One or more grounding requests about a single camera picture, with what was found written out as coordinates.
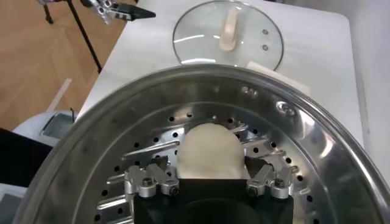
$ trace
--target glass pot lid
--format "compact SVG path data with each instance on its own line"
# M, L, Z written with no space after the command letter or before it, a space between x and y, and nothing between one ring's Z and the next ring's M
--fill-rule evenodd
M250 61L274 70L283 39L274 22L243 2L197 5L177 22L173 46L183 65L215 63L246 67Z

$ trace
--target bolt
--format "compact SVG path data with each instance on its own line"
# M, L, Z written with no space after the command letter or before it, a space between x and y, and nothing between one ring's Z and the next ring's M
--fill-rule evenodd
M179 194L179 189L177 187L171 187L169 189L170 196L176 196Z
M257 197L257 189L255 187L248 187L248 194L251 197Z
M150 177L143 178L142 185L143 186L150 186L153 184L153 180Z
M275 179L275 187L285 187L285 182L280 178L276 178Z

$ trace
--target white dough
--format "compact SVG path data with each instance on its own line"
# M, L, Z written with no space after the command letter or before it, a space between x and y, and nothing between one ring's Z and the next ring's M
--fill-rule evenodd
M239 179L243 169L243 147L234 133L221 125L192 128L177 151L180 178Z

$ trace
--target screw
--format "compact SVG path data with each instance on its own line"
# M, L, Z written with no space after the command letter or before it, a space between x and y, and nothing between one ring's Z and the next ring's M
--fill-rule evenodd
M285 182L282 179L277 178L275 179L275 187L285 187Z
M153 184L153 180L150 177L143 178L142 185L143 186L150 186Z
M169 194L170 194L171 196L176 196L176 195L179 194L179 189L178 189L177 187L171 187L171 188L169 189Z
M248 187L248 194L251 197L257 197L257 189L255 187Z
M288 116L293 116L295 115L294 109L292 109L289 105L283 104L282 105L282 110L287 114Z

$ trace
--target black object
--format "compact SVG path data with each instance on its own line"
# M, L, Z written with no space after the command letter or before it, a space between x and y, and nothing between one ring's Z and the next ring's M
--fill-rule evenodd
M250 197L246 180L180 180L176 197L134 198L135 224L290 224L294 200Z
M75 10L74 6L73 6L73 3L72 3L72 0L65 0L67 3L68 3L68 6L69 8L71 9L72 11L72 15L74 17L74 19L76 20L76 23L77 25L79 26L79 29L80 29L80 32L81 34L83 35L84 37L84 40L85 42L87 43L87 46L91 52L91 55L93 57L93 60L95 61L96 63L96 66L97 66L97 72L100 73L102 71L102 66L100 65L100 62L99 62L99 59L98 59L98 56L96 56L96 53L95 53L95 50L93 49L93 46L90 42L90 39L88 38L88 35L87 33L85 32L84 30L84 26L83 24L81 23L81 20L77 14L77 11Z
M90 39L87 35L87 33L85 32L85 29L84 29L84 26L83 24L81 23L81 20L79 18L79 15L77 14L77 11L75 10L74 6L73 6L73 3L72 3L72 0L64 0L68 3L68 6L72 12L72 15L74 17L74 19L76 20L76 23L77 25L79 26L79 29L80 29L80 32L81 34L83 35L83 38L88 46L88 49L90 50L91 52L91 55L93 57L93 60L97 66L97 71L98 73L100 73L102 71L102 66L100 65L100 62L99 62L99 59L98 59L98 56L96 56L96 53L95 53L95 50L93 49L93 46L90 42ZM51 18L51 15L50 15L50 11L49 11L49 8L48 8L48 5L45 4L43 6L44 8L44 12L46 14L46 21L49 23L49 24L53 24L53 19Z
M156 17L156 14L154 12L139 8L134 5L125 4L125 3L114 3L112 5L112 11L117 12L117 14L115 15L116 18L120 18L122 14L130 15L131 17L130 21L134 21L136 19L146 19L146 18Z
M43 5L43 10L44 10L44 14L46 15L46 21L49 23L49 24L53 24L53 19L51 18L51 15L50 15L50 11L49 11L49 7L47 4Z
M0 183L28 187L51 149L0 128Z

